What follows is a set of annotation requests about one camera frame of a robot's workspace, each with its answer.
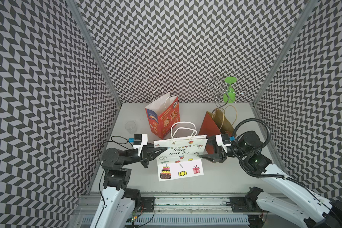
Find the white happy every day bag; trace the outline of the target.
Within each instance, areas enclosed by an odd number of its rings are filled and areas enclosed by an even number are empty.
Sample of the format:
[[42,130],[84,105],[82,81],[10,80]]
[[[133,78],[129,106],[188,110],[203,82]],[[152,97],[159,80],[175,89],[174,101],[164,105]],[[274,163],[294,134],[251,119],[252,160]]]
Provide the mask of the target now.
[[158,181],[199,177],[204,174],[202,159],[208,139],[198,135],[192,122],[177,122],[170,130],[170,139],[154,141],[155,148],[166,151],[157,156]]

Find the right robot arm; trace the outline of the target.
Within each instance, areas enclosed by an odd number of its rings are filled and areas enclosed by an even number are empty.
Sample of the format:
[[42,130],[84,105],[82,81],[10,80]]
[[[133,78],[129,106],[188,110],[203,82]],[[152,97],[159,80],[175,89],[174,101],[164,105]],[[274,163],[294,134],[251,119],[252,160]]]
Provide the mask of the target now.
[[[264,126],[267,131],[264,142],[261,142],[255,131],[235,136],[237,130],[249,122],[257,122]],[[342,228],[342,202],[331,201],[316,194],[264,156],[261,153],[262,149],[270,140],[271,130],[268,125],[260,119],[249,118],[240,122],[232,135],[208,137],[208,144],[212,145],[214,153],[202,155],[202,158],[212,163],[223,163],[228,157],[236,158],[248,176],[270,184],[291,200],[289,203],[261,188],[253,187],[245,195],[243,206],[246,210],[260,209],[271,212],[300,228]]]

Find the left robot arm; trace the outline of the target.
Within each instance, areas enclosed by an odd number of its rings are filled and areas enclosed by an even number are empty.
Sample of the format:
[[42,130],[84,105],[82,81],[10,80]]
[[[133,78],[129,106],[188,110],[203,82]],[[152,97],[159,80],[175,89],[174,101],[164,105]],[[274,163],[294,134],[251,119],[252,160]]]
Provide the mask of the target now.
[[127,187],[132,170],[124,166],[141,163],[148,168],[150,161],[168,150],[167,147],[149,143],[147,134],[134,134],[126,143],[132,148],[123,151],[108,148],[101,156],[104,182],[91,228],[123,228],[128,221],[135,220],[138,209],[143,209],[144,203],[139,190]]

